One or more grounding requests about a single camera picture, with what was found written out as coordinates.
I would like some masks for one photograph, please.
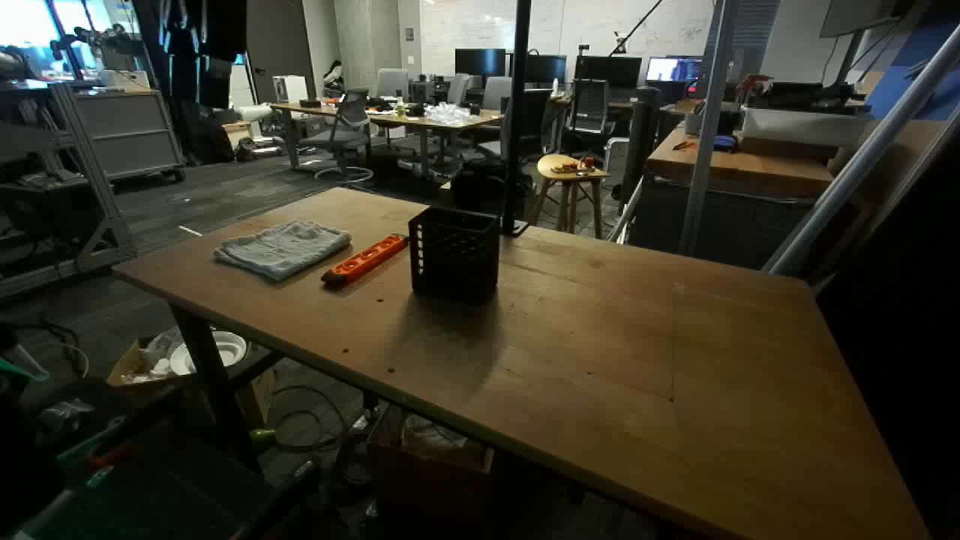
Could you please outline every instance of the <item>red tool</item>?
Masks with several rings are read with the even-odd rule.
[[[350,255],[347,260],[335,264],[332,269],[323,273],[323,289],[344,289],[356,283],[364,273],[374,269],[381,260],[393,257],[409,245],[409,236],[391,234],[379,240],[374,245]]]

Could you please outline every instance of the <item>wooden table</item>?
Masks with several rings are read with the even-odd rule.
[[[695,138],[675,126],[647,155],[646,172],[691,183],[695,166]],[[765,199],[820,199],[834,181],[823,146],[742,146],[738,154],[714,149],[711,188],[765,196]]]
[[[298,155],[299,132],[293,126],[293,115],[335,118],[335,106],[323,102],[322,107],[302,107],[302,106],[293,106],[293,102],[272,102],[271,107],[281,115],[281,121],[284,121],[284,146],[289,146],[289,155],[290,155],[290,169],[299,169],[299,155]],[[463,121],[397,118],[393,112],[369,112],[367,118],[374,126],[387,126],[387,128],[391,126],[406,126],[406,128],[424,132],[421,136],[421,175],[424,178],[428,178],[428,136],[439,136],[439,140],[440,140],[439,158],[443,163],[449,136],[471,132],[476,126],[490,126],[490,123],[502,123],[504,121],[504,115],[499,115],[499,112],[479,112],[479,115],[471,115],[471,118],[463,118]]]
[[[928,538],[797,279],[546,228],[502,240],[486,305],[414,297],[409,253],[335,294],[322,273],[347,253],[284,284],[212,260],[290,219],[356,253],[421,210],[330,188],[118,273],[175,305],[236,443],[206,320],[693,532]]]

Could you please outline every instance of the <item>computer monitor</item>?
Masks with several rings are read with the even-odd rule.
[[[507,74],[507,48],[456,48],[453,69],[468,74]]]
[[[531,88],[550,88],[551,81],[566,83],[566,54],[529,54],[526,81]]]
[[[637,91],[638,67],[638,56],[579,56],[576,79],[607,79],[610,91]]]
[[[695,83],[700,56],[650,56],[647,81]]]

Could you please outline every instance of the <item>wooden stool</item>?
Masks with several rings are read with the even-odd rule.
[[[601,226],[601,181],[602,169],[591,169],[576,155],[550,154],[537,163],[539,175],[539,196],[531,210],[531,226],[537,226],[542,202],[550,199],[551,185],[560,185],[559,202],[559,231],[576,231],[576,203],[579,199],[593,202],[593,234],[602,236]]]

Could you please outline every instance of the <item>black container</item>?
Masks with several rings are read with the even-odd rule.
[[[493,297],[502,260],[499,217],[428,207],[409,228],[418,294],[465,303]]]

